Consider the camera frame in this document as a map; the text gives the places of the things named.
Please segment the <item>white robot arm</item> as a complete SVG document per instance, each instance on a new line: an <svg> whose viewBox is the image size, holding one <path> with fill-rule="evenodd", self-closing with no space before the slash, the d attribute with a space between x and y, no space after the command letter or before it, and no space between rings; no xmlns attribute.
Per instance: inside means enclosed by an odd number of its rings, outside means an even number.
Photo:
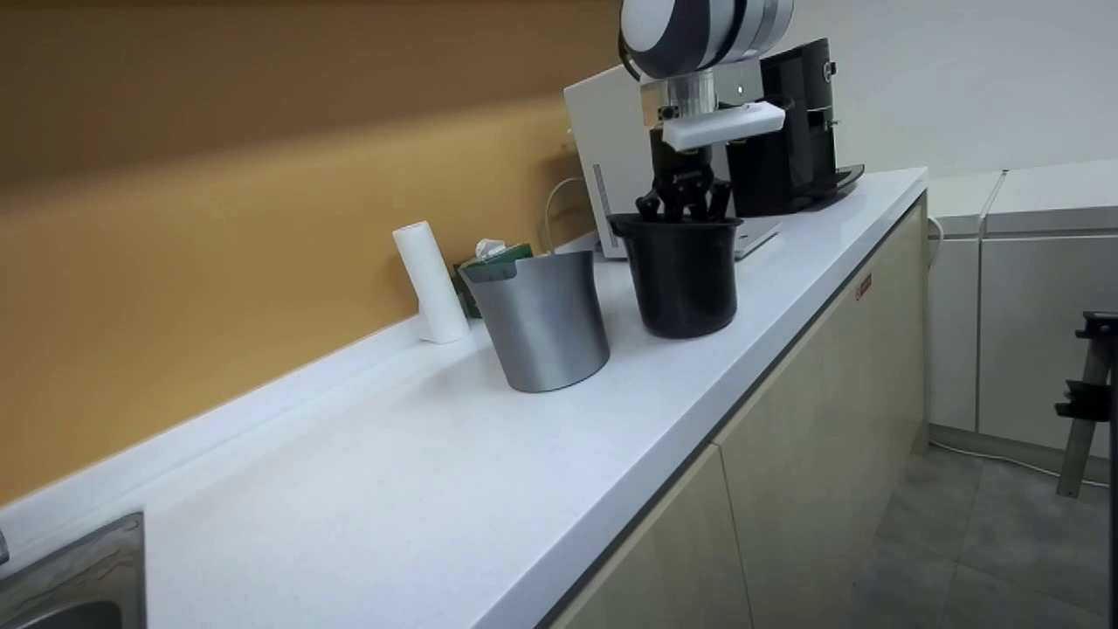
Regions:
<svg viewBox="0 0 1118 629"><path fill-rule="evenodd" d="M636 200L644 218L722 224L731 186L714 174L708 150L779 133L771 101L721 103L714 72L754 62L790 29L796 0L621 0L617 58L631 80L660 88L652 187Z"/></svg>

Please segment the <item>white board behind arm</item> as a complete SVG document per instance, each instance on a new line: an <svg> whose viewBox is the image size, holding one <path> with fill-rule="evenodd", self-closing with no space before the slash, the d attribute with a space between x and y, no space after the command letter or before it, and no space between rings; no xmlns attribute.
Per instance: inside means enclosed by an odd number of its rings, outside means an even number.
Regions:
<svg viewBox="0 0 1118 629"><path fill-rule="evenodd" d="M606 258L627 253L627 243L613 235L609 218L614 211L630 211L631 201L652 186L651 133L677 114L705 114L715 109L764 101L754 97L754 88L754 62L715 67L688 85L651 85L614 62L563 92Z"/></svg>

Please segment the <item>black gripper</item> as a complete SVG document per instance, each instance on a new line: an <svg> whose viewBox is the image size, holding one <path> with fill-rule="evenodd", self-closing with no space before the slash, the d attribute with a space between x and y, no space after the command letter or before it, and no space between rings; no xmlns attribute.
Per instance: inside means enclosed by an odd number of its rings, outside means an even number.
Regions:
<svg viewBox="0 0 1118 629"><path fill-rule="evenodd" d="M644 218L715 224L726 215L731 186L708 168L705 150L674 150L660 130L651 133L652 187L636 200Z"/></svg>

